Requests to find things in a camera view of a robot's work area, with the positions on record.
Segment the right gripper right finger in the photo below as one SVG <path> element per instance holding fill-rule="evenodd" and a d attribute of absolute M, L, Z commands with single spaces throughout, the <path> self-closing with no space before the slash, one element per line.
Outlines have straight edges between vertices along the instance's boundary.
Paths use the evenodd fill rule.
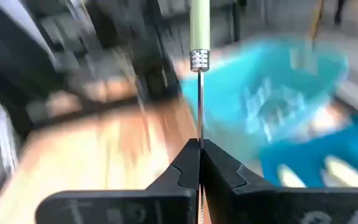
<path fill-rule="evenodd" d="M 212 224 L 358 224 L 358 188 L 276 187 L 210 140 L 203 184 Z"/>

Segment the cream-handled silverware piece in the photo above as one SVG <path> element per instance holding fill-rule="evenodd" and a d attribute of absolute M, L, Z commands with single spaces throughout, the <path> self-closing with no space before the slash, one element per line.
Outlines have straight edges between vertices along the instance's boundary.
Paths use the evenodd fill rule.
<path fill-rule="evenodd" d="M 285 164 L 278 166 L 278 178 L 285 187 L 305 188 L 305 183 Z"/>
<path fill-rule="evenodd" d="M 358 170 L 344 160 L 328 156 L 324 159 L 328 176 L 333 177 L 346 187 L 358 187 Z"/>

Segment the silver aluminium extrusion bar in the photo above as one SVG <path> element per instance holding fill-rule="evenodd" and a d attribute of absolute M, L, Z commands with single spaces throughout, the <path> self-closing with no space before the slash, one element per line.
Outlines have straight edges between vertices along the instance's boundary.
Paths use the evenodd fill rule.
<path fill-rule="evenodd" d="M 0 102 L 0 152 L 4 171 L 12 175 L 17 169 L 17 136 L 7 109 Z"/>

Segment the blue plastic tray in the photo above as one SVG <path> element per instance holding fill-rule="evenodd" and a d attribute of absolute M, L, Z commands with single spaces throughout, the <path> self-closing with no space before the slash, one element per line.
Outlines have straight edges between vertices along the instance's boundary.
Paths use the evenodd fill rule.
<path fill-rule="evenodd" d="M 326 159 L 333 157 L 346 162 L 358 172 L 358 114 L 352 124 L 303 143 L 280 141 L 266 147 L 260 156 L 264 178 L 280 186 L 278 170 L 282 165 L 292 170 L 307 187 L 324 187 L 321 170 L 327 169 Z"/>

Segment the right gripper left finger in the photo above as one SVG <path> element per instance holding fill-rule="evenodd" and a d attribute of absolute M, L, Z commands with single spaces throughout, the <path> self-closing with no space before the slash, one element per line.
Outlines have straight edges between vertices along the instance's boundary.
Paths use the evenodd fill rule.
<path fill-rule="evenodd" d="M 36 224 L 197 224 L 200 147 L 189 139 L 144 190 L 66 190 L 41 201 Z"/>

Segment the black aluminium table frame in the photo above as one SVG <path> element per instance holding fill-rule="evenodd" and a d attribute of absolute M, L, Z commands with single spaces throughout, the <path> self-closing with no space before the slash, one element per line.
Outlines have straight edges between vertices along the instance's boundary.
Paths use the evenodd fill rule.
<path fill-rule="evenodd" d="M 80 27 L 78 50 L 47 52 L 0 6 L 0 102 L 16 136 L 106 110 L 133 105 L 136 96 L 94 99 L 75 80 L 94 78 L 106 51 L 95 29 Z"/>

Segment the green plastic bin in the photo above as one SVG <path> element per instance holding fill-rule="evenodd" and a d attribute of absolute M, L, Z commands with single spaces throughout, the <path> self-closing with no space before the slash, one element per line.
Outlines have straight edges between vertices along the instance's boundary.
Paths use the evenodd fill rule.
<path fill-rule="evenodd" d="M 256 157 L 268 145 L 295 137 L 329 103 L 348 71 L 347 55 L 327 42 L 281 37 L 240 44 L 204 76 L 204 136 L 239 161 Z M 271 142 L 249 134 L 245 126 L 244 92 L 255 92 L 265 78 L 299 91 L 306 103 Z"/>

